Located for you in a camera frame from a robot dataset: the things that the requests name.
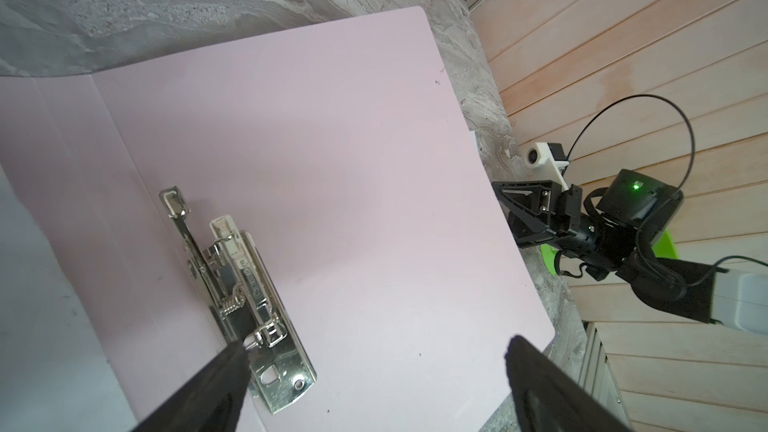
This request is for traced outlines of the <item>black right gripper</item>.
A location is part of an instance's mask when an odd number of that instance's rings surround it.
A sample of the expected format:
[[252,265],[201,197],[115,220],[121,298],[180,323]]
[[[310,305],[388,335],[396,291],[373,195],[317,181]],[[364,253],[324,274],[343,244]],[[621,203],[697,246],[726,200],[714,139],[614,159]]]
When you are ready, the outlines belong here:
[[[499,203],[507,210],[507,223],[518,246],[538,246],[553,241],[559,230],[557,205],[563,193],[560,183],[547,181],[492,183]],[[570,277],[589,274],[602,281],[621,269],[625,261],[650,271],[655,265],[652,245],[667,229],[682,206],[683,192],[640,172],[623,169],[613,182],[590,192],[583,200],[585,212],[573,237],[561,238],[554,245],[560,271],[562,258],[580,262],[579,273],[565,271]],[[630,246],[624,259],[609,259],[598,253]]]

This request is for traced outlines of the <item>pink file folder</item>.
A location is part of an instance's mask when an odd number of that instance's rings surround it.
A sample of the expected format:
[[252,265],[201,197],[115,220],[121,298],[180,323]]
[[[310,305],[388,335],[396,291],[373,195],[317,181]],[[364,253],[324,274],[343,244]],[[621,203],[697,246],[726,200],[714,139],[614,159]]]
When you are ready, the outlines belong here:
[[296,28],[89,75],[1,81],[1,165],[132,411],[222,347],[160,200],[202,244],[255,242],[317,381],[242,430],[477,431],[511,337],[554,327],[423,9]]

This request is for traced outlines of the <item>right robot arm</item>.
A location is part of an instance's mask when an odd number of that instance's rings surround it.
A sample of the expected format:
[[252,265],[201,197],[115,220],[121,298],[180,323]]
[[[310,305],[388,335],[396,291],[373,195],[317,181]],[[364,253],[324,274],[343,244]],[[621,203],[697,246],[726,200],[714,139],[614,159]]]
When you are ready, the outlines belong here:
[[622,170],[607,187],[585,194],[553,180],[495,182],[507,222],[521,249],[555,249],[579,265],[577,278],[600,282],[615,275],[647,306],[700,323],[767,332],[767,278],[713,264],[658,257],[653,247],[683,202],[680,189]]

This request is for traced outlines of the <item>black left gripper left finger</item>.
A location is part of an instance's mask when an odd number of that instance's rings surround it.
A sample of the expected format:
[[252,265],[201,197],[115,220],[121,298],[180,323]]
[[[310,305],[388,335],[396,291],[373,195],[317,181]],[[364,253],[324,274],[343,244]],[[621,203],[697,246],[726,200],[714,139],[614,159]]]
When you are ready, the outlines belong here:
[[235,431],[249,379],[246,348],[231,343],[134,431]]

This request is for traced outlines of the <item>printed white paper sheet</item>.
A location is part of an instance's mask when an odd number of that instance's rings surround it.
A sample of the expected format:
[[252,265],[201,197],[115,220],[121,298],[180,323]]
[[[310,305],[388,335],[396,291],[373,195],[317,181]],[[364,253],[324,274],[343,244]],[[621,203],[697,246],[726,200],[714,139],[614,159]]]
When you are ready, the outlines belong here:
[[137,420],[52,247],[1,180],[1,428],[130,431]]

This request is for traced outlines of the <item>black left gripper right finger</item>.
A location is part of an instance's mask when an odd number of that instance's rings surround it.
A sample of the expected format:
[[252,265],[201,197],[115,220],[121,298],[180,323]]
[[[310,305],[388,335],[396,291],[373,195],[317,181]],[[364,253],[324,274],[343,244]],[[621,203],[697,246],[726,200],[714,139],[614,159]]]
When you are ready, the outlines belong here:
[[513,337],[506,373],[523,431],[629,432],[524,337]]

